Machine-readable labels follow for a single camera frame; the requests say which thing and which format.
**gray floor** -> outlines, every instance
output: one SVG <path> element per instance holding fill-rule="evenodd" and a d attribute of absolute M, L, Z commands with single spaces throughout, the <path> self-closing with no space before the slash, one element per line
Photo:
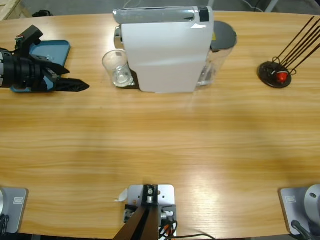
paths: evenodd
<path fill-rule="evenodd" d="M 39 10 L 49 10 L 53 15 L 78 14 L 109 14 L 113 9 L 124 6 L 126 0 L 23 0 L 30 13 Z M 207 5 L 208 0 L 132 0 L 128 7 L 163 6 L 201 6 Z M 258 0 L 247 0 L 255 6 Z M 263 11 L 270 0 L 260 0 L 258 7 Z M 215 0 L 215 11 L 254 11 L 242 0 Z M 320 6 L 314 0 L 279 0 L 273 12 L 320 15 Z"/>

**silver top panel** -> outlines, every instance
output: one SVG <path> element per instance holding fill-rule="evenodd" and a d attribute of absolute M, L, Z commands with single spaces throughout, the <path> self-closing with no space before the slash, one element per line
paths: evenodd
<path fill-rule="evenodd" d="M 118 24 L 191 22 L 195 9 L 191 6 L 124 8 L 113 10 L 113 17 Z"/>

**red object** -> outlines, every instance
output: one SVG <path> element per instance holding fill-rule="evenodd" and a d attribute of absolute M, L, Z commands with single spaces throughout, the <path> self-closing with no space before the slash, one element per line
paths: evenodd
<path fill-rule="evenodd" d="M 278 71 L 276 73 L 276 80 L 279 83 L 284 83 L 287 80 L 289 73 L 287 71 Z"/>

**clear glass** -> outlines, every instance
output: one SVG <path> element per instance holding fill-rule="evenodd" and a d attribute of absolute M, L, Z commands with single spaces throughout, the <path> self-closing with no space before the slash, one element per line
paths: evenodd
<path fill-rule="evenodd" d="M 116 87 L 124 88 L 135 85 L 125 51 L 112 50 L 107 52 L 102 58 L 102 64 Z"/>
<path fill-rule="evenodd" d="M 209 51 L 205 66 L 196 84 L 197 87 L 210 85 L 214 82 L 217 73 L 219 72 L 229 54 L 232 52 L 232 49 L 233 47 L 217 52 L 212 52 L 211 50 Z"/>

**blue tray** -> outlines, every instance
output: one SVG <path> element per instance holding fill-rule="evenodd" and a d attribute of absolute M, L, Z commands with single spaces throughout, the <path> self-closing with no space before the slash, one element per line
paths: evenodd
<path fill-rule="evenodd" d="M 30 54 L 46 57 L 55 64 L 64 66 L 70 51 L 70 44 L 66 40 L 42 41 L 39 45 L 31 45 Z M 53 88 L 53 83 L 45 76 L 44 80 L 48 86 L 48 91 Z M 10 88 L 15 93 L 31 93 L 29 88 Z"/>

